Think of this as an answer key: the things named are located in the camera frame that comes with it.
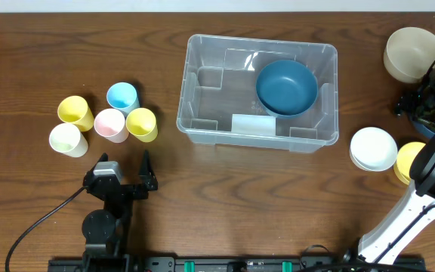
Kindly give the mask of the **yellow small bowl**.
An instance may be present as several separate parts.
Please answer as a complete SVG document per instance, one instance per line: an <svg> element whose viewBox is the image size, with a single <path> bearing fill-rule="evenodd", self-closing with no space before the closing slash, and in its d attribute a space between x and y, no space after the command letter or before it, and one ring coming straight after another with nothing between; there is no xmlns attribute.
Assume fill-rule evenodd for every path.
<svg viewBox="0 0 435 272"><path fill-rule="evenodd" d="M409 185L411 181L409 171L412 163L424 146L425 143L422 142L410 142L403 145L398 151L393 170L399 180L406 185Z"/></svg>

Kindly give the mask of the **beige bowl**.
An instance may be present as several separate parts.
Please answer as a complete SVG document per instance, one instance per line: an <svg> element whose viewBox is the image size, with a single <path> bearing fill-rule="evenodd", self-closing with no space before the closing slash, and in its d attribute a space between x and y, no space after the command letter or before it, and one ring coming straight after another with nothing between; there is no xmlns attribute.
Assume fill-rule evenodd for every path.
<svg viewBox="0 0 435 272"><path fill-rule="evenodd" d="M395 31L384 49L384 66L403 83L418 83L435 60L435 35L426 29L405 27Z"/></svg>

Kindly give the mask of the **white small bowl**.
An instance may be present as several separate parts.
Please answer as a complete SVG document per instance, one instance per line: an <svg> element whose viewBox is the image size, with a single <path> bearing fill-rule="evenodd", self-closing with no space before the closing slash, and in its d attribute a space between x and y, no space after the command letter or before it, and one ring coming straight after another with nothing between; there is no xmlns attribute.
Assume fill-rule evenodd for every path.
<svg viewBox="0 0 435 272"><path fill-rule="evenodd" d="M398 149L396 141L388 132L377 127L365 127L351 138L349 154L358 168L382 172L396 162Z"/></svg>

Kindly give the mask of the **clear plastic storage bin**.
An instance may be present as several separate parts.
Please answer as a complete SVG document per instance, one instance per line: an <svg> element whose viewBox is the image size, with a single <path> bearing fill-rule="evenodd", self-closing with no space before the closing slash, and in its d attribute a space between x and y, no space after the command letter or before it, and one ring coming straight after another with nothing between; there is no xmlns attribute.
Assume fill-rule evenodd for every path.
<svg viewBox="0 0 435 272"><path fill-rule="evenodd" d="M259 72L277 60L303 64L318 83L314 105L273 117L256 94ZM333 45L195 34L187 43L177 127L195 144L313 153L339 139L338 52Z"/></svg>

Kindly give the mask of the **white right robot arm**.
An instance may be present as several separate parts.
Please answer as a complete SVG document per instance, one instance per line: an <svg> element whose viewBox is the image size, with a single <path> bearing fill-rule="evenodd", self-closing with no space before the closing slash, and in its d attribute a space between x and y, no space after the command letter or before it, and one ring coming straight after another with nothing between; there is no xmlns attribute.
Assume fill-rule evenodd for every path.
<svg viewBox="0 0 435 272"><path fill-rule="evenodd" d="M407 191L386 218L359 241L362 262L392 264L401 251L435 220L435 59L415 91L406 92L394 108L416 127L430 132L430 140L413 159Z"/></svg>

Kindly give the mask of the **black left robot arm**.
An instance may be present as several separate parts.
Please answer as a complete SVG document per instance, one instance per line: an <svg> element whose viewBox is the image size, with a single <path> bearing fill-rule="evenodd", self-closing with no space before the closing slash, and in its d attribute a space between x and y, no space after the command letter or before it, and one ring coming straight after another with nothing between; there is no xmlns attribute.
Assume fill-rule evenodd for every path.
<svg viewBox="0 0 435 272"><path fill-rule="evenodd" d="M123 184L120 165L106 153L85 174L86 192L103 201L103 208L89 213L82 223L85 252L90 256L116 257L126 247L133 202L147 199L150 191L158 189L148 151L143 153L138 175L140 183Z"/></svg>

